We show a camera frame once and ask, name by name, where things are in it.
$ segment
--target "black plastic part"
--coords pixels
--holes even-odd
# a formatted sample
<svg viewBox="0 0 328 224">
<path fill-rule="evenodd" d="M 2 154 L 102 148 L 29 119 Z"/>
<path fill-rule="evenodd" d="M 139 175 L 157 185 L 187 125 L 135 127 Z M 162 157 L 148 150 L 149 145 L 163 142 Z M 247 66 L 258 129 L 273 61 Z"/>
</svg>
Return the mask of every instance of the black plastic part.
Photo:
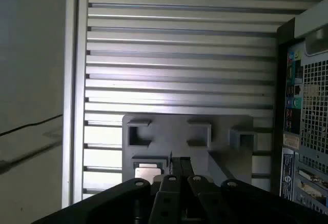
<svg viewBox="0 0 328 224">
<path fill-rule="evenodd" d="M 194 174 L 190 157 L 173 157 L 172 169 L 172 173 L 175 175 L 190 176 Z"/>
<path fill-rule="evenodd" d="M 149 218 L 151 223 L 179 223 L 181 204 L 181 177 L 167 175 L 163 178 L 159 192 L 156 194 Z"/>
<path fill-rule="evenodd" d="M 270 219 L 270 223 L 328 223 L 326 215 L 236 179 L 224 181 L 221 192 L 239 222 L 263 223 Z"/>
<path fill-rule="evenodd" d="M 159 183 L 132 179 L 34 223 L 328 223 L 326 215 L 238 180 L 218 187 L 200 175 L 167 175 Z"/>
<path fill-rule="evenodd" d="M 190 176 L 188 183 L 199 200 L 207 223 L 237 223 L 237 218 L 224 200 L 220 187 L 200 175 Z"/>
<path fill-rule="evenodd" d="M 106 191 L 89 197 L 81 202 L 55 212 L 34 224 L 58 223 L 132 223 L 136 219 L 148 219 L 147 216 L 135 216 L 135 201 L 150 197 L 150 184 L 140 178 L 131 179 Z"/>
<path fill-rule="evenodd" d="M 295 39 L 295 18 L 289 20 L 277 29 L 278 44 L 285 44 Z"/>
</svg>

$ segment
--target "black cable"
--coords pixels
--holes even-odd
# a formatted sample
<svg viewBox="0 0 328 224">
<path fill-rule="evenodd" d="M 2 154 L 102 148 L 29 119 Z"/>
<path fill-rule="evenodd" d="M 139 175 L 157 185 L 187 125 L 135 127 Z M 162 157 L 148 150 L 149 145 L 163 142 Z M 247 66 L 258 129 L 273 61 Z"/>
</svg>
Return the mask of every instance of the black cable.
<svg viewBox="0 0 328 224">
<path fill-rule="evenodd" d="M 18 130 L 20 130 L 20 129 L 23 129 L 23 128 L 33 127 L 33 126 L 38 126 L 38 125 L 41 125 L 41 124 L 47 123 L 47 122 L 49 122 L 49 121 L 51 121 L 51 120 L 55 120 L 55 119 L 57 119 L 57 118 L 59 118 L 59 117 L 62 117 L 62 116 L 63 116 L 63 114 L 60 114 L 60 115 L 57 115 L 57 116 L 54 116 L 54 117 L 48 118 L 48 119 L 43 120 L 43 121 L 39 121 L 38 123 L 30 123 L 30 124 L 26 124 L 26 125 L 20 126 L 20 127 L 18 127 L 18 128 L 11 129 L 11 130 L 9 130 L 9 131 L 7 131 L 7 132 L 0 133 L 0 137 L 1 137 L 1 136 L 4 136 L 4 135 L 7 135 L 7 134 L 9 134 L 9 133 L 16 132 L 16 131 L 18 131 Z"/>
</svg>

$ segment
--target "vertical metal post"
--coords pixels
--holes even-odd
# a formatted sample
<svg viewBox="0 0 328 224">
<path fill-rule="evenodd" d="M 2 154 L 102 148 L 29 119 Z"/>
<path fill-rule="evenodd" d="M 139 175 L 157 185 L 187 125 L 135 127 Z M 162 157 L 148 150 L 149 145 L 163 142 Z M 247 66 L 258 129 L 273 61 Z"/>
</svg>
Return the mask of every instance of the vertical metal post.
<svg viewBox="0 0 328 224">
<path fill-rule="evenodd" d="M 74 62 L 77 0 L 66 0 L 65 62 L 64 62 L 64 119 L 63 119 L 63 182 L 61 207 L 72 204 L 72 151 L 74 117 Z"/>
<path fill-rule="evenodd" d="M 82 200 L 88 0 L 78 2 L 73 202 Z"/>
</svg>

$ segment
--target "label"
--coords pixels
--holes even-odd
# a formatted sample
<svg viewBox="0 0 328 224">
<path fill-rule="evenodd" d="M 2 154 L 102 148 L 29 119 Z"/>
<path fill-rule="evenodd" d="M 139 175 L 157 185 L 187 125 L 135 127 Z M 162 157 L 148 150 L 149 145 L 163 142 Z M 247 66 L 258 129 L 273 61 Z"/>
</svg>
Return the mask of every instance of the label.
<svg viewBox="0 0 328 224">
<path fill-rule="evenodd" d="M 292 134 L 283 135 L 283 145 L 299 150 L 299 137 Z"/>
<path fill-rule="evenodd" d="M 280 197 L 283 197 L 288 200 L 292 200 L 293 164 L 294 155 L 283 154 Z"/>
<path fill-rule="evenodd" d="M 305 84 L 304 85 L 304 96 L 305 97 L 317 97 L 320 95 L 319 85 L 316 84 Z"/>
</svg>

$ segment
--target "white wall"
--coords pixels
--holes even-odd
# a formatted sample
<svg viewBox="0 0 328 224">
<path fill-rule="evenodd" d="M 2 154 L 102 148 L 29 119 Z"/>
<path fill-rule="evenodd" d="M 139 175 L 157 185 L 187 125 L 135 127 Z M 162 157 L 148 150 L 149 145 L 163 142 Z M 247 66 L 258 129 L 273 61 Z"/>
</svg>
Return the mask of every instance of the white wall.
<svg viewBox="0 0 328 224">
<path fill-rule="evenodd" d="M 65 0 L 0 0 L 0 132 L 63 109 Z M 0 137 L 0 160 L 55 141 L 62 120 Z M 61 205 L 62 148 L 0 175 L 1 223 L 30 223 Z"/>
</svg>

